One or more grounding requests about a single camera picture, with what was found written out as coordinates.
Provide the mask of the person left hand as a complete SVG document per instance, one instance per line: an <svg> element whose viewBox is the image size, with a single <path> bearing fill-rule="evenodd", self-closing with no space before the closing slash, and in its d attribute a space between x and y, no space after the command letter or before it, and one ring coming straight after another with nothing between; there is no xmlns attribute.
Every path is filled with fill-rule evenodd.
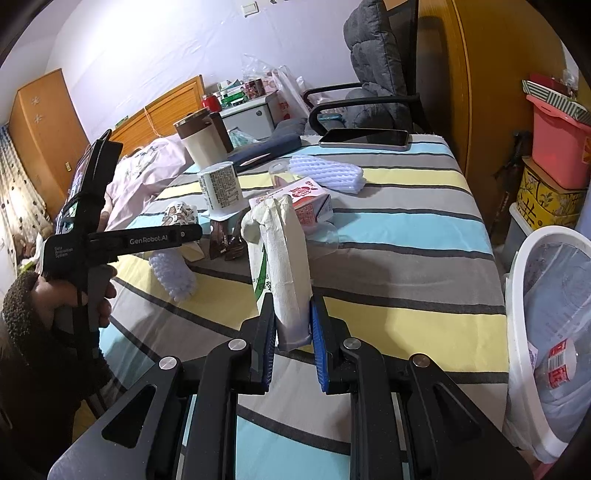
<svg viewBox="0 0 591 480"><path fill-rule="evenodd" d="M111 314L110 299L116 296L116 289L111 282L108 282L104 298L97 306L99 315L99 326L106 328L109 325ZM33 308L39 317L42 325L49 330L54 321L55 311L61 307L77 307L79 303L85 304L87 299L84 295L78 296L77 288L67 281L47 281L42 276L36 280L30 292Z"/></svg>

